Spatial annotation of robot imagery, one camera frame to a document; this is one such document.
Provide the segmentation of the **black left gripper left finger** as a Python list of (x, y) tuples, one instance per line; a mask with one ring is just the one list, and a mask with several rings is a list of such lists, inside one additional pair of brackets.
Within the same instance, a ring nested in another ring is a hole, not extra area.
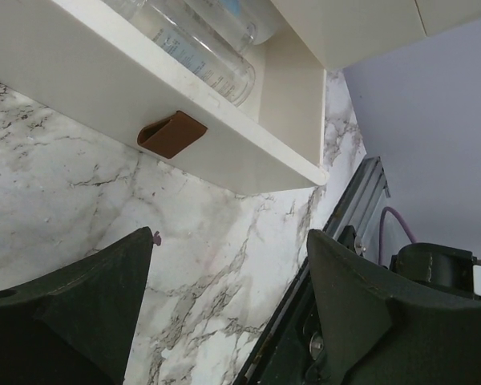
[(123, 383), (151, 257), (143, 227), (0, 290), (0, 384)]

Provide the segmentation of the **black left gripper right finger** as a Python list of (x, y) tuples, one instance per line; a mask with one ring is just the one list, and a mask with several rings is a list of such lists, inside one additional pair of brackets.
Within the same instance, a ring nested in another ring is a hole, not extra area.
[(481, 384), (481, 300), (413, 282), (320, 230), (308, 259), (333, 384)]

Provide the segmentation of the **white bottom pull-out drawer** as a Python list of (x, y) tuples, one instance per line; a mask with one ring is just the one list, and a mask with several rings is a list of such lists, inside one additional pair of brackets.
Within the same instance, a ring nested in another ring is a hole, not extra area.
[(235, 193), (320, 186), (326, 72), (286, 29), (249, 54), (235, 106), (101, 1), (0, 1), (0, 82), (131, 147), (182, 111), (205, 134), (169, 164)]

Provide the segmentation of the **clear plastic tube case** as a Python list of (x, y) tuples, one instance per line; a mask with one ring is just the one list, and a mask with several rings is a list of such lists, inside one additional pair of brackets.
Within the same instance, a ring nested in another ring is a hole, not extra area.
[(185, 1), (108, 1), (154, 44), (236, 106), (251, 93), (253, 66)]

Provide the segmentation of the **clear blue small container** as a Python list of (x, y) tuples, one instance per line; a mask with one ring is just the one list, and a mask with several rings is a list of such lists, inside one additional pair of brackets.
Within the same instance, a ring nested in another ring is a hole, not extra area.
[(239, 54), (266, 42), (285, 27), (285, 20), (270, 1), (185, 3)]

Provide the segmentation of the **white drawer organizer box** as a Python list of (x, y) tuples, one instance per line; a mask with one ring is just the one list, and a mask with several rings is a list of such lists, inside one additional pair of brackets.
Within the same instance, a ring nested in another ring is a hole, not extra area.
[(327, 70), (481, 18), (481, 0), (280, 0), (273, 3)]

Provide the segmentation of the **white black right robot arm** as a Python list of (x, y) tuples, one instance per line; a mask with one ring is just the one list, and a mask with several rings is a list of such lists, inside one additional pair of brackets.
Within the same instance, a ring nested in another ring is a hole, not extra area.
[(475, 292), (475, 266), (481, 266), (481, 259), (470, 251), (413, 243), (392, 256), (389, 270), (431, 289), (481, 301)]

